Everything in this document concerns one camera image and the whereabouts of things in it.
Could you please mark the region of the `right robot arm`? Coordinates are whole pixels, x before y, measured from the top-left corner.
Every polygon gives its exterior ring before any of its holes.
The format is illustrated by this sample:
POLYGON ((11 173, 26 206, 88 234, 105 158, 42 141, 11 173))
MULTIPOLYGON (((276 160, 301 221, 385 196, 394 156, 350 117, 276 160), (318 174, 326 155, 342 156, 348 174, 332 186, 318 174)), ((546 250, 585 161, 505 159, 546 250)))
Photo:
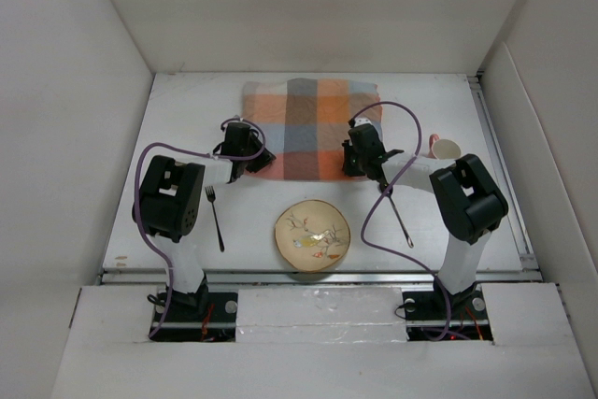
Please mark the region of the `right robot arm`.
POLYGON ((440 160, 387 151, 368 119, 351 120, 348 135, 342 144, 347 176, 373 180, 386 198, 392 195, 392 181, 434 195, 448 230, 448 245, 432 298, 425 305, 442 318, 454 318, 473 294, 491 233, 508 213, 504 195, 475 154, 440 160))

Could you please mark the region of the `black metal fork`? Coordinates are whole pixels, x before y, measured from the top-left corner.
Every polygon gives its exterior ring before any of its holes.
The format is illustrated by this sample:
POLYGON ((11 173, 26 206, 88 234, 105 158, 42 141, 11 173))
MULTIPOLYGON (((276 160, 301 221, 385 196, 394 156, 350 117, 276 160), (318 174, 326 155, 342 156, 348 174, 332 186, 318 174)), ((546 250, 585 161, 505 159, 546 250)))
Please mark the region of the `black metal fork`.
POLYGON ((221 228, 220 228, 218 215, 217 215, 217 211, 216 211, 216 207, 215 207, 215 201, 216 201, 215 190, 212 186, 206 186, 205 193, 206 193, 206 199, 211 205, 220 251, 225 252, 225 245, 224 245, 224 241, 222 238, 221 228))

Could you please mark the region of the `beige bird pattern plate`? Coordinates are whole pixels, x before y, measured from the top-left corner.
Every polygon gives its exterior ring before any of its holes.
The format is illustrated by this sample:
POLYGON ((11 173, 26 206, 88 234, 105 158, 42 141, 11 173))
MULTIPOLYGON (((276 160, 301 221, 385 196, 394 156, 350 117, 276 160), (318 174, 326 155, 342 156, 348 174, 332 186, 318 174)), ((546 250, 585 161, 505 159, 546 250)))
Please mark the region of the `beige bird pattern plate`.
POLYGON ((288 207, 274 226, 277 249, 295 270, 323 272, 339 263, 351 243, 343 214, 322 200, 305 200, 288 207))

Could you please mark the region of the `pink ceramic mug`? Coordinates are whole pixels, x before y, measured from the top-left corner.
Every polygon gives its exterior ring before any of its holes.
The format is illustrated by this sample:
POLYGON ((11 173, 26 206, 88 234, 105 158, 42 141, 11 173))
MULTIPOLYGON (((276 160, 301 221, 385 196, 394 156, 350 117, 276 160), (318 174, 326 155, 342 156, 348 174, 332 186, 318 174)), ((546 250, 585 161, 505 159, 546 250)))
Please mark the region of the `pink ceramic mug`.
POLYGON ((462 156, 460 146, 453 140, 441 138, 437 134, 432 134, 428 139, 428 156, 437 160, 457 160, 462 156))

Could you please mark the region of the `black metal spoon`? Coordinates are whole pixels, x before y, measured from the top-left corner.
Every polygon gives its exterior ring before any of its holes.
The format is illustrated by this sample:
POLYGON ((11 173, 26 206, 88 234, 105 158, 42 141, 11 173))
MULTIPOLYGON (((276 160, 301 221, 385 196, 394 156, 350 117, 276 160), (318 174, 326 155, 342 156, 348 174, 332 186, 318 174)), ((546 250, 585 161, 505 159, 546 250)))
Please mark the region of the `black metal spoon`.
POLYGON ((403 219, 402 219, 402 217, 400 215, 399 209, 398 209, 397 205, 395 204, 395 202, 394 202, 394 200, 392 198, 393 190, 390 189, 387 193, 385 193, 386 187, 387 187, 386 185, 382 184, 382 185, 378 186, 378 190, 389 201, 389 203, 390 203, 390 205, 392 207, 392 211, 393 211, 396 219, 398 220, 399 225, 401 227, 401 230, 403 232, 403 235, 404 235, 404 237, 406 239, 406 243, 407 243, 407 245, 408 245, 409 248, 413 249, 414 248, 414 242, 412 240, 412 237, 411 237, 410 233, 408 232, 408 230, 406 228, 406 225, 405 225, 405 222, 403 221, 403 219))

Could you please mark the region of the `orange blue checkered cloth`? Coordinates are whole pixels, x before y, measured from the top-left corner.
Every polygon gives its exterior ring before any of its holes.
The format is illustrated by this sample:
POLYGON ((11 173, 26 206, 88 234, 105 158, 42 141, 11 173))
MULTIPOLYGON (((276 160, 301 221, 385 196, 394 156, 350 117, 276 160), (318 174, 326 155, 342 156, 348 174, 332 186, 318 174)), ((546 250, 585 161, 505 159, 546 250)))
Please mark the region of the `orange blue checkered cloth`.
POLYGON ((285 181, 345 181, 342 143, 349 120, 361 109, 380 130, 377 85, 341 78, 248 81, 242 90, 242 117, 264 131, 275 161, 256 178, 285 181))

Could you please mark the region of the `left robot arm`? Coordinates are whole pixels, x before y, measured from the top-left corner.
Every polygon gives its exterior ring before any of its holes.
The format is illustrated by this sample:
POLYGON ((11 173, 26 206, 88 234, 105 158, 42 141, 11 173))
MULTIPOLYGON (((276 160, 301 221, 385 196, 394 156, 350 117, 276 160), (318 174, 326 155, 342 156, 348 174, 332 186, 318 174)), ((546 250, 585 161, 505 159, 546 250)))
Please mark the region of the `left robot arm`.
POLYGON ((198 321, 208 313, 205 270, 183 239, 199 218, 207 188, 236 182, 274 162, 259 125, 234 117, 221 124, 223 140, 208 153, 154 142, 135 165, 132 218, 146 245, 165 263, 166 290, 150 300, 162 321, 198 321))

